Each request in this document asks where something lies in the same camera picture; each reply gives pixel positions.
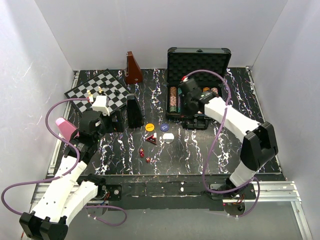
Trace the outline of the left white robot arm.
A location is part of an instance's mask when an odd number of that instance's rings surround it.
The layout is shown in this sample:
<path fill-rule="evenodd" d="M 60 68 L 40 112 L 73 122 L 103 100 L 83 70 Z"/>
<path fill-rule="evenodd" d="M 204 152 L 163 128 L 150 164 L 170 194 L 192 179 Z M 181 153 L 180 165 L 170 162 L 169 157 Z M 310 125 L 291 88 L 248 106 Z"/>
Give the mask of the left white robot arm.
<path fill-rule="evenodd" d="M 106 133 L 119 132 L 123 128 L 119 110 L 110 114 L 98 107 L 82 113 L 78 127 L 63 117 L 55 121 L 69 146 L 58 171 L 37 205 L 24 212 L 19 223 L 27 237 L 33 240 L 63 240 L 73 218 L 91 200 L 120 200 L 122 187 L 107 184 L 103 177 L 85 171 L 91 158 L 98 150 L 98 143 Z"/>

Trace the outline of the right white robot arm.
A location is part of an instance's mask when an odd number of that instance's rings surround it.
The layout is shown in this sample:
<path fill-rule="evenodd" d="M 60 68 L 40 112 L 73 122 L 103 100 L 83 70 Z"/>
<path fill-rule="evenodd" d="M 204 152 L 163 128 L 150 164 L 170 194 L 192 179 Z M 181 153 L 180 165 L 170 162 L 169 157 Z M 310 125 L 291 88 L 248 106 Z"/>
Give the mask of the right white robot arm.
<path fill-rule="evenodd" d="M 203 92 L 193 78 L 185 76 L 179 87 L 189 113 L 201 111 L 242 142 L 240 162 L 226 180 L 226 188 L 212 190 L 207 184 L 204 185 L 212 194 L 239 198 L 245 192 L 244 187 L 254 180 L 255 174 L 279 152 L 273 125 L 267 121 L 259 123 L 234 109 L 230 105 L 230 96 L 223 100 L 210 90 Z"/>

